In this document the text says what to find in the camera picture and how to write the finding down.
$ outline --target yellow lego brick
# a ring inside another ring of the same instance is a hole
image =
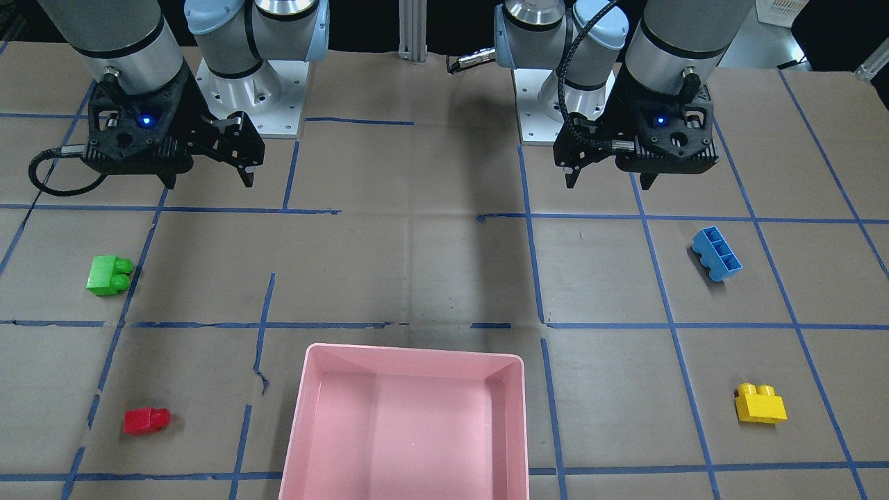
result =
[[[784,399],[775,394],[771,385],[755,387],[752,383],[742,383],[738,386],[734,407],[738,410],[738,420],[743,422],[778,423],[787,420]]]

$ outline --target metal pole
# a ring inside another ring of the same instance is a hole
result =
[[[427,0],[399,0],[401,44],[398,46],[398,56],[402,59],[426,62],[426,2]]]
[[[855,70],[855,77],[862,82],[869,82],[887,62],[889,62],[889,38],[884,40],[877,50]]]

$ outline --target metal mounting plate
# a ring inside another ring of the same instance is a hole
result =
[[[537,95],[541,92],[543,82],[546,81],[550,69],[513,69],[512,81],[516,92],[516,112],[518,113],[519,140],[527,146],[552,146],[556,141],[562,121],[556,121],[549,117],[548,106],[552,104],[540,103]],[[605,81],[605,90],[599,98],[600,110],[587,117],[595,120],[605,112],[605,102],[614,87],[614,74],[608,76]]]
[[[296,139],[302,126],[302,109],[306,101],[309,63],[301,60],[270,60],[268,62],[278,74],[283,89],[279,99],[271,102],[266,109],[243,109],[250,116],[256,130],[264,139]],[[201,60],[197,70],[197,85],[207,101],[210,112],[224,118],[240,111],[221,106],[208,89],[210,69]]]

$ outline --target black cable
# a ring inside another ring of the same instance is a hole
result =
[[[41,182],[40,179],[37,178],[37,168],[44,161],[46,161],[48,159],[56,159],[56,158],[80,158],[81,153],[82,153],[82,151],[72,151],[70,153],[63,153],[63,152],[61,152],[61,148],[53,148],[53,149],[47,149],[45,151],[41,151],[40,154],[38,154],[37,156],[34,157],[33,160],[31,160],[31,164],[28,165],[28,178],[31,180],[31,183],[34,184],[34,187],[36,187],[37,189],[41,190],[42,192],[44,192],[48,195],[53,195],[55,197],[73,197],[73,196],[77,196],[77,195],[82,195],[84,193],[88,193],[88,192],[98,188],[99,185],[102,184],[102,182],[105,181],[105,178],[108,176],[105,175],[104,173],[102,173],[99,175],[99,178],[96,179],[89,186],[85,186],[83,188],[80,188],[79,190],[67,190],[67,191],[54,190],[53,188],[50,188],[49,186],[47,186],[46,184]]]
[[[609,141],[599,141],[584,137],[569,120],[568,105],[565,103],[565,79],[568,75],[568,66],[571,64],[571,59],[573,59],[574,53],[577,52],[577,48],[581,46],[583,39],[589,34],[589,31],[596,26],[596,23],[611,11],[619,1],[620,0],[612,0],[605,7],[602,7],[595,16],[590,18],[589,21],[587,21],[587,24],[583,25],[583,28],[574,38],[574,41],[571,42],[571,46],[568,47],[568,52],[565,53],[564,58],[562,58],[556,67],[556,76],[558,77],[558,85],[556,86],[558,93],[558,108],[559,112],[562,114],[562,119],[568,124],[568,131],[571,132],[572,137],[577,142],[599,149],[607,149],[611,146],[611,143]]]

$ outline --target blue tape line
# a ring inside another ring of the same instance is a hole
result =
[[[747,194],[747,188],[744,187],[744,182],[741,180],[741,175],[738,172],[738,166],[734,163],[732,152],[728,148],[728,143],[725,141],[725,136],[722,133],[722,128],[719,126],[719,122],[716,121],[716,119],[713,120],[713,126],[717,131],[719,141],[722,142],[723,151],[725,151],[725,157],[728,158],[728,164],[731,166],[732,172],[734,173],[734,178],[738,182],[738,187],[741,189],[741,195],[744,197],[744,203],[747,205],[750,216],[756,217],[756,213],[753,210],[753,204],[750,203],[750,198]],[[763,233],[762,226],[759,222],[756,221],[753,222],[753,225],[757,229],[757,235],[759,236],[759,241],[763,246],[765,258],[769,262],[769,267],[772,269],[772,274],[774,275],[775,281],[778,284],[778,289],[779,291],[781,291],[781,298],[784,301],[784,305],[787,307],[787,312],[790,315],[790,321],[793,322],[793,325],[797,330],[797,339],[799,340],[799,345],[803,350],[803,354],[805,355],[805,362],[809,365],[809,370],[812,372],[812,376],[815,379],[815,385],[818,387],[818,392],[821,395],[821,401],[824,404],[824,409],[827,411],[828,416],[830,417],[830,423],[833,425],[834,431],[837,434],[837,439],[839,440],[840,447],[843,449],[843,455],[845,456],[845,460],[849,467],[849,470],[852,472],[855,486],[858,488],[858,493],[861,496],[861,500],[867,500],[868,494],[864,491],[864,485],[861,483],[861,476],[859,475],[858,470],[855,468],[855,462],[852,459],[852,453],[849,451],[849,446],[845,442],[843,431],[839,428],[837,416],[833,412],[833,407],[830,405],[827,392],[824,390],[824,384],[821,382],[821,377],[818,375],[818,370],[815,367],[812,353],[809,352],[809,347],[805,342],[805,337],[803,336],[803,330],[797,319],[797,314],[794,312],[793,305],[790,303],[790,297],[787,293],[787,288],[784,286],[784,281],[781,279],[781,274],[778,272],[778,266],[775,265],[775,261],[772,257],[772,251],[769,249],[769,245],[765,241],[765,234]]]
[[[859,469],[889,469],[889,462],[869,461],[856,462]],[[714,464],[717,472],[754,472],[754,471],[810,471],[846,469],[846,462],[781,462],[761,464]],[[566,467],[566,476],[586,475],[630,475],[630,474],[671,474],[688,472],[705,472],[704,465],[642,465],[612,467]],[[531,476],[556,476],[553,468],[529,468]],[[140,481],[140,480],[280,480],[282,472],[195,472],[191,474],[115,474],[111,472],[85,472],[75,476],[75,482],[86,481]],[[0,482],[64,482],[69,474],[0,474]]]
[[[521,144],[518,146],[518,167],[522,174],[522,195],[525,198],[525,225],[528,228],[528,249],[531,252],[531,273],[534,278],[534,299],[537,301],[537,319],[543,323],[541,272],[537,264],[537,246],[534,244],[534,224],[531,217],[531,194],[528,189],[528,174],[525,170],[525,151],[522,149]]]
[[[58,205],[40,203],[34,206],[35,210],[83,210],[94,212],[154,212],[156,206],[128,206],[128,205]]]
[[[553,447],[556,449],[556,476],[558,477],[559,497],[568,500],[568,485],[565,482],[565,462],[562,459],[562,436],[558,430],[558,413],[556,412],[556,392],[553,389],[553,374],[549,365],[549,347],[547,339],[541,338],[543,355],[543,374],[547,378],[547,398],[549,399],[549,422],[553,429]]]
[[[77,449],[74,453],[74,461],[71,463],[71,470],[65,479],[64,486],[61,487],[61,500],[68,500],[71,497],[71,490],[74,489],[74,481],[77,477],[77,469],[80,469],[80,461],[84,459],[84,447]]]
[[[473,323],[472,325],[469,325],[469,328],[484,328],[490,330],[510,329],[512,328],[512,323]]]
[[[209,212],[221,214],[341,214],[342,210],[335,208],[307,209],[307,208],[227,208],[211,206],[170,206],[164,212]]]
[[[60,482],[67,474],[0,474],[0,482]]]
[[[78,115],[47,115],[44,113],[0,113],[0,117],[2,118],[52,118],[59,120],[74,120],[81,117]]]
[[[283,477],[283,472],[241,472],[238,480],[280,480]]]
[[[887,461],[867,461],[867,462],[855,462],[855,466],[859,469],[889,469],[889,462]]]
[[[92,395],[92,404],[90,405],[90,413],[86,416],[86,425],[92,430],[92,421],[96,418],[96,412],[99,411],[99,394]]]
[[[573,330],[573,329],[654,329],[670,328],[670,323],[546,323],[548,328]],[[690,328],[796,328],[807,330],[889,330],[889,325],[835,325],[822,323],[673,323],[673,327],[679,329]]]
[[[490,214],[479,214],[477,220],[484,222],[487,219],[512,218],[521,219],[527,217],[526,214],[517,214],[511,212],[500,212]],[[732,217],[732,216],[707,216],[707,215],[635,215],[635,214],[531,214],[533,219],[586,219],[586,220],[630,220],[640,221],[643,219],[649,221],[700,221],[700,222],[776,222],[776,223],[799,223],[799,224],[858,224],[859,222],[867,224],[889,224],[886,219],[829,219],[829,218],[812,218],[803,217]]]
[[[337,117],[312,117],[306,118],[307,122],[340,122],[344,124],[364,124],[364,125],[406,125],[413,126],[413,122],[402,122],[397,120],[362,120],[356,118],[337,118]]]
[[[284,203],[281,204],[282,210],[285,210],[287,205],[290,204],[290,193],[293,188],[293,177],[296,175],[296,161],[299,155],[300,142],[296,141],[293,143],[293,154],[290,158],[290,173],[287,174],[287,187],[284,188]]]
[[[805,115],[803,111],[803,107],[799,105],[799,101],[797,101],[797,96],[793,93],[793,89],[790,88],[790,84],[787,81],[787,78],[784,77],[783,71],[778,71],[778,76],[781,77],[781,81],[784,83],[784,88],[787,89],[787,93],[790,95],[790,99],[793,100],[793,105],[797,107],[797,111],[799,111],[799,116],[803,118],[803,122],[805,123],[805,128],[809,129],[809,134],[812,135],[813,141],[815,141],[815,146],[818,146],[818,151],[821,153],[821,157],[824,159],[824,165],[828,167],[830,170],[830,176],[833,177],[834,182],[837,184],[839,188],[840,194],[843,195],[843,200],[849,206],[849,211],[852,212],[852,217],[855,218],[855,221],[858,222],[858,227],[861,229],[861,234],[864,235],[864,239],[868,241],[868,246],[870,246],[870,251],[874,253],[874,256],[877,258],[877,262],[880,264],[880,268],[883,270],[883,274],[889,278],[889,269],[886,268],[886,263],[883,261],[883,257],[880,256],[880,253],[877,250],[877,247],[874,245],[874,241],[870,239],[870,234],[868,233],[867,228],[864,227],[864,224],[861,223],[861,217],[858,215],[858,211],[855,210],[855,206],[852,204],[852,199],[849,198],[848,193],[845,192],[845,188],[843,187],[843,183],[839,180],[839,175],[837,175],[837,171],[834,169],[833,164],[830,163],[830,158],[828,158],[827,152],[821,146],[821,141],[818,140],[818,135],[815,133],[815,130],[812,128],[812,124],[809,123],[809,118]]]
[[[195,323],[188,321],[138,321],[130,328],[258,328],[259,323]]]
[[[241,423],[241,439],[237,442],[234,477],[231,480],[231,489],[228,491],[228,500],[237,499],[237,482],[240,480],[241,467],[244,465],[244,451],[247,449],[247,432],[250,430],[250,413],[252,411],[251,405],[244,405],[244,422]]]
[[[136,286],[139,284],[139,278],[142,275],[142,266],[145,265],[145,260],[148,258],[148,249],[151,247],[151,241],[155,237],[157,222],[160,220],[160,216],[162,213],[161,208],[166,202],[168,192],[169,191],[166,188],[164,188],[164,190],[161,192],[160,200],[157,201],[155,217],[151,221],[151,228],[148,230],[148,235],[145,237],[145,243],[142,245],[142,252],[139,255],[139,261],[136,264],[136,270],[132,273],[130,288],[126,291],[126,298],[124,299],[124,307],[120,311],[120,318],[117,320],[117,326],[114,331],[114,336],[111,337],[111,345],[109,345],[108,347],[108,355],[106,355],[105,364],[102,366],[102,373],[99,377],[99,393],[102,393],[105,390],[105,382],[108,380],[108,372],[111,370],[111,361],[114,358],[114,353],[117,349],[117,343],[120,341],[121,331],[123,331],[124,329],[126,313],[130,310],[132,296],[136,293]],[[90,421],[88,424],[92,428],[92,421]]]
[[[846,469],[846,462],[787,462],[782,464],[721,464],[716,466],[719,472],[738,471],[806,471],[824,469]]]
[[[67,146],[68,142],[71,140],[71,135],[74,134],[74,130],[77,128],[77,122],[80,121],[80,116],[84,113],[84,108],[86,108],[86,104],[90,101],[90,96],[92,95],[92,91],[93,91],[93,89],[95,89],[95,87],[96,87],[96,82],[95,82],[95,80],[93,80],[90,82],[90,86],[87,87],[87,89],[86,89],[86,95],[84,95],[84,98],[80,101],[80,107],[77,108],[77,114],[76,114],[76,116],[74,116],[74,119],[71,121],[71,126],[68,127],[68,132],[65,134],[65,139],[63,139],[61,142],[62,146]],[[55,171],[55,167],[58,164],[59,164],[59,159],[55,158],[52,161],[52,163],[50,164],[49,171],[46,172],[46,176],[44,177],[44,184],[46,184],[50,180],[50,176]],[[35,205],[36,205],[37,199],[40,198],[40,195],[42,195],[42,194],[43,194],[42,191],[37,193],[37,198],[35,198],[35,200],[34,200]]]
[[[618,474],[679,474],[685,472],[707,472],[706,465],[654,465],[631,467],[568,467],[569,476],[618,475]]]
[[[498,214],[479,214],[478,217],[476,217],[476,220],[479,222],[484,222],[488,219],[495,219],[495,218],[524,219],[525,217],[527,217],[526,214],[511,214],[511,213],[504,212],[504,213],[498,213]]]
[[[107,472],[77,474],[77,481],[145,481],[145,480],[177,480],[206,481],[233,480],[231,472],[196,472],[194,474],[114,474]]]
[[[0,208],[30,208],[31,206],[24,204],[6,204],[0,205]],[[35,210],[83,210],[95,212],[154,212],[155,206],[132,206],[132,205],[52,205],[37,204],[34,205]],[[165,206],[161,212],[199,212],[212,214],[341,214],[342,210],[336,208],[250,208],[250,207],[226,207],[226,206]]]
[[[529,476],[555,476],[557,475],[556,469],[550,468],[530,468],[528,469]]]
[[[594,329],[666,329],[669,323],[544,323],[547,328],[557,330],[594,330]]]
[[[66,321],[66,320],[33,320],[33,319],[3,319],[0,325],[16,325],[18,327],[67,327],[67,328],[98,328],[104,327],[104,321]]]
[[[658,280],[658,288],[661,290],[661,300],[663,301],[664,311],[667,314],[669,322],[670,336],[673,338],[673,347],[676,349],[676,357],[679,361],[679,369],[682,372],[682,381],[685,384],[685,393],[688,395],[688,402],[692,407],[692,417],[694,418],[694,427],[698,432],[698,440],[701,442],[701,451],[704,455],[704,464],[707,466],[707,475],[710,479],[710,488],[713,490],[715,500],[721,498],[719,494],[719,485],[717,483],[717,475],[713,470],[713,459],[710,457],[710,449],[707,445],[707,436],[704,433],[704,426],[701,422],[701,413],[698,411],[698,403],[694,397],[692,388],[692,379],[688,375],[688,366],[685,364],[685,355],[682,352],[682,344],[679,342],[679,333],[673,319],[673,310],[669,306],[669,297],[667,296],[667,288],[664,286],[664,278],[661,274],[661,265],[658,263],[658,255],[654,250],[654,238],[652,238],[651,228],[648,227],[648,221],[645,219],[645,206],[642,204],[642,194],[639,192],[639,186],[636,184],[636,178],[632,173],[628,173],[629,182],[633,186],[633,195],[636,197],[636,205],[639,214],[643,216],[642,229],[645,231],[645,240],[648,243],[648,252],[652,256],[652,266],[654,267],[654,276]]]
[[[383,321],[382,323],[289,323],[285,321],[269,321],[266,328],[305,328],[305,329],[326,329],[326,328],[347,328],[347,329],[363,329],[373,328],[381,330],[391,325],[391,321]]]
[[[262,361],[262,345],[266,342],[266,324],[268,323],[268,307],[272,303],[272,293],[275,291],[275,273],[268,277],[268,288],[266,288],[266,298],[262,302],[262,314],[260,315],[259,333],[256,335],[256,359],[253,361],[253,372],[262,379],[262,395],[265,395],[268,389],[268,378],[260,371],[260,363]]]
[[[3,260],[0,260],[0,276],[3,276],[3,273],[6,270],[6,265],[9,263],[10,259],[12,259],[12,253],[15,252],[15,247],[19,245],[19,240],[21,239],[21,235],[25,232],[25,226],[28,224],[28,219],[31,218],[31,214],[33,212],[34,212],[33,207],[28,209],[28,211],[25,213],[25,217],[21,220],[21,223],[19,224],[19,228],[15,231],[15,236],[12,237],[12,241],[9,243],[9,246],[6,248],[6,254],[4,254]]]
[[[266,324],[268,328],[308,328],[308,329],[324,329],[324,328],[385,328],[392,325],[391,322],[382,323],[289,323],[289,322],[270,322]],[[0,319],[0,325],[17,325],[20,327],[73,327],[73,328],[94,328],[103,327],[105,321],[56,321],[56,320],[20,320],[20,319]],[[259,322],[253,323],[198,323],[193,321],[137,321],[127,324],[130,328],[244,328],[252,329],[260,327]],[[410,323],[398,323],[399,326],[406,327]],[[651,329],[668,329],[670,323],[546,323],[546,327],[554,329],[625,329],[625,330],[651,330]],[[800,327],[804,330],[868,330],[868,331],[886,331],[889,325],[867,325],[856,323],[673,323],[677,329],[701,329],[701,328],[747,328],[747,329],[781,329]],[[473,323],[470,328],[511,328],[511,323]]]
[[[889,330],[889,325],[823,325],[819,323],[799,323],[798,326],[805,330]]]

